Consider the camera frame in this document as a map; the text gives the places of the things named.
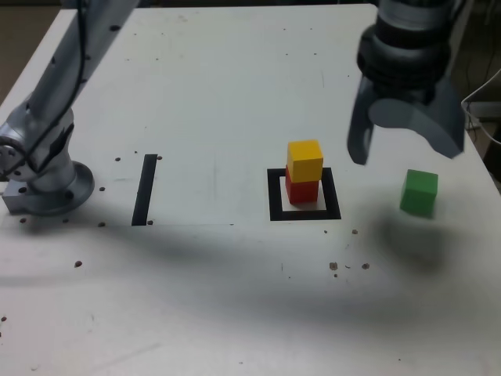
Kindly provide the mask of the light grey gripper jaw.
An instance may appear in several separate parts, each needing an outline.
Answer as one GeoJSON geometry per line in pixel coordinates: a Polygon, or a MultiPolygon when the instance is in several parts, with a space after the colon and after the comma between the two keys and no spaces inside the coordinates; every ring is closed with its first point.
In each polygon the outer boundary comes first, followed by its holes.
{"type": "Polygon", "coordinates": [[[414,131],[444,157],[453,159],[463,152],[465,114],[452,82],[445,77],[434,87],[434,98],[379,99],[369,108],[369,118],[382,128],[414,131]]]}

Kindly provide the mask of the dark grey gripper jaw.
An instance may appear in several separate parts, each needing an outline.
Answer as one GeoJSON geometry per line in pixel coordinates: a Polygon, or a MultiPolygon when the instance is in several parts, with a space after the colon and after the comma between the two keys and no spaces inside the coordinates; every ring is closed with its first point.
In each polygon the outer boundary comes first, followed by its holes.
{"type": "Polygon", "coordinates": [[[380,98],[381,92],[378,86],[362,76],[351,114],[347,140],[348,153],[357,165],[367,163],[374,128],[369,109],[380,98]]]}

